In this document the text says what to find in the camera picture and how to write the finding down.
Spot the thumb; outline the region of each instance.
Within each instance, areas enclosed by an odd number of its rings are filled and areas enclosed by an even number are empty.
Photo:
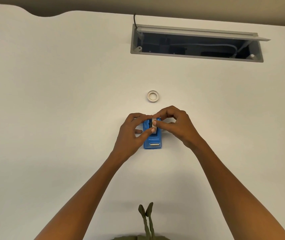
[[[173,133],[174,130],[174,123],[170,122],[170,123],[166,123],[164,121],[160,121],[160,120],[154,120],[154,123],[156,122],[156,126],[160,129],[164,129],[170,133]]]
[[[139,140],[139,143],[142,145],[144,143],[145,140],[147,140],[147,138],[153,133],[152,129],[155,128],[149,128],[147,130],[145,130],[140,136],[137,137],[137,139]]]

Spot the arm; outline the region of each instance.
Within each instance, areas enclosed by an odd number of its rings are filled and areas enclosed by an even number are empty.
[[[155,130],[135,129],[152,115],[130,114],[120,127],[113,151],[98,171],[59,210],[35,240],[81,240],[95,210],[120,166],[131,157]]]
[[[283,227],[219,160],[185,111],[170,106],[154,117],[176,119],[175,123],[154,121],[154,125],[173,133],[193,151],[235,240],[285,240]]]

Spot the ring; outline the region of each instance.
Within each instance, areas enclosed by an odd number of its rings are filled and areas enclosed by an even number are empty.
[[[155,99],[152,99],[152,98],[150,97],[151,94],[155,94],[155,95],[156,95],[156,98],[155,98]],[[149,91],[148,94],[147,94],[147,99],[148,99],[149,102],[155,103],[155,102],[157,102],[158,99],[159,99],[159,94],[158,94],[156,91],[153,91],[153,90],[152,90],[152,91]]]

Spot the tape roll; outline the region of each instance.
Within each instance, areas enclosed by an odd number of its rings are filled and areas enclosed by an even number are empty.
[[[155,95],[156,95],[156,98],[155,98],[155,99],[152,99],[152,98],[150,97],[151,94],[155,94]],[[154,90],[149,91],[148,94],[147,94],[147,99],[148,99],[149,102],[155,103],[155,102],[157,102],[158,99],[159,99],[159,94],[158,94],[156,91],[154,91]]]
[[[157,132],[157,127],[153,124],[154,120],[157,120],[156,118],[152,118],[151,119],[151,124],[152,124],[152,127],[155,128],[155,131],[153,132],[153,134],[156,134]]]

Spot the blue tape dispenser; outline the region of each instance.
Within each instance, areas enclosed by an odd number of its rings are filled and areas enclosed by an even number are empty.
[[[152,119],[145,120],[142,124],[143,131],[151,128],[153,126]],[[162,143],[161,143],[161,129],[156,128],[156,133],[151,134],[147,140],[143,143],[144,149],[161,149]]]

